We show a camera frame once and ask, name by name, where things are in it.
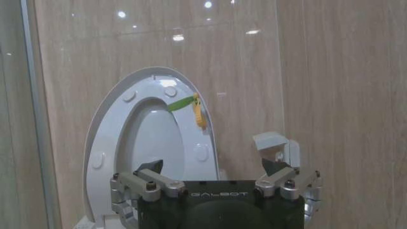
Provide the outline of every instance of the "green ribbon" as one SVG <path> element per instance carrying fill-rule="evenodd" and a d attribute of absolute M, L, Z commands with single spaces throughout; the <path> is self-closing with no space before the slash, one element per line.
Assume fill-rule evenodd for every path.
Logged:
<path fill-rule="evenodd" d="M 186 106 L 189 106 L 194 102 L 194 96 L 190 96 L 187 98 L 183 98 L 182 100 L 178 100 L 177 102 L 171 103 L 169 105 L 169 111 L 177 111 Z"/>

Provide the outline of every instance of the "logo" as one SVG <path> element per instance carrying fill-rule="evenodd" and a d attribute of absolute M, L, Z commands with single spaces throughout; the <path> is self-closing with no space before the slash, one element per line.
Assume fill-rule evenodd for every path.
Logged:
<path fill-rule="evenodd" d="M 191 193 L 191 197 L 198 197 L 198 198 L 247 197 L 247 195 L 249 195 L 249 192 L 219 192 L 219 193 L 195 192 L 195 193 Z"/>

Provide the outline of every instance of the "glass panel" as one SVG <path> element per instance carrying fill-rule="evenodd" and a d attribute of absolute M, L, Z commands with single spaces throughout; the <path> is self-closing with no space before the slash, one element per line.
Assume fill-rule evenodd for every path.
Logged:
<path fill-rule="evenodd" d="M 47 228 L 20 1 L 0 0 L 0 224 Z"/>

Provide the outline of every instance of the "bolt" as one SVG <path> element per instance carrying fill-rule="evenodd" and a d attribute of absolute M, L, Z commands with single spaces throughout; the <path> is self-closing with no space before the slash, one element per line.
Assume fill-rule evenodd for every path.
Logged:
<path fill-rule="evenodd" d="M 263 180 L 259 182 L 259 184 L 266 186 L 266 185 L 270 185 L 271 183 L 267 180 Z"/>
<path fill-rule="evenodd" d="M 153 191 L 153 190 L 155 190 L 158 188 L 158 185 L 157 185 L 157 183 L 154 182 L 154 181 L 151 181 L 151 182 L 149 182 L 147 184 L 146 184 L 146 189 L 147 189 L 147 191 Z"/>
<path fill-rule="evenodd" d="M 170 186 L 178 186 L 179 185 L 179 181 L 175 181 L 175 182 L 173 182 L 173 183 L 170 183 Z"/>
<path fill-rule="evenodd" d="M 295 188 L 295 182 L 294 182 L 294 180 L 287 180 L 286 183 L 285 183 L 285 186 L 286 186 L 287 188 Z"/>

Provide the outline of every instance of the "toilet lid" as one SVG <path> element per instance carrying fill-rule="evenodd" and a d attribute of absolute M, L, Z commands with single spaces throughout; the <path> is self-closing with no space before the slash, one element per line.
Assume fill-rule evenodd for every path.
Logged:
<path fill-rule="evenodd" d="M 169 105 L 198 93 L 175 70 L 146 68 L 114 87 L 89 130 L 85 149 L 87 217 L 114 214 L 110 178 L 141 164 L 163 159 L 162 174 L 179 180 L 218 180 L 218 157 L 211 117 L 202 96 L 207 128 L 201 128 L 193 104 L 170 112 Z"/>

